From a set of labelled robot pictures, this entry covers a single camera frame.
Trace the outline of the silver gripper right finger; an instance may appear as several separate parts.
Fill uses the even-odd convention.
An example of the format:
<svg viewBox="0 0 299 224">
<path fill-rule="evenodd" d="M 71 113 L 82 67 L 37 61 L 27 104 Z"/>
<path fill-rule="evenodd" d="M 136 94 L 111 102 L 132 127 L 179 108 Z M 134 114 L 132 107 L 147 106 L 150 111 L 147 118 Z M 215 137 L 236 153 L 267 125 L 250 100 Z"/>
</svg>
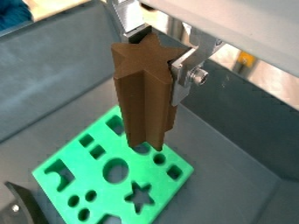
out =
<svg viewBox="0 0 299 224">
<path fill-rule="evenodd" d="M 191 91 L 191 85 L 202 85 L 208 72 L 202 68 L 207 58 L 224 46 L 224 42 L 198 28 L 191 28 L 192 47 L 172 62 L 172 105 L 176 106 Z"/>
</svg>

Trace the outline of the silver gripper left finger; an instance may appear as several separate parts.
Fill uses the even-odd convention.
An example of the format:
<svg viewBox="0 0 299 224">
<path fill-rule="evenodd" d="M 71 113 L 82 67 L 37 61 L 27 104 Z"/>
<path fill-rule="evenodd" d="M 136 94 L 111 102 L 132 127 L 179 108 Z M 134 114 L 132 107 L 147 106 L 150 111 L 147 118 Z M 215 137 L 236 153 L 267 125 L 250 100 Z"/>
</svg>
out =
<svg viewBox="0 0 299 224">
<path fill-rule="evenodd" d="M 143 18 L 138 0 L 107 0 L 107 7 L 114 17 L 119 35 L 124 43 L 138 44 L 152 31 L 152 26 Z"/>
</svg>

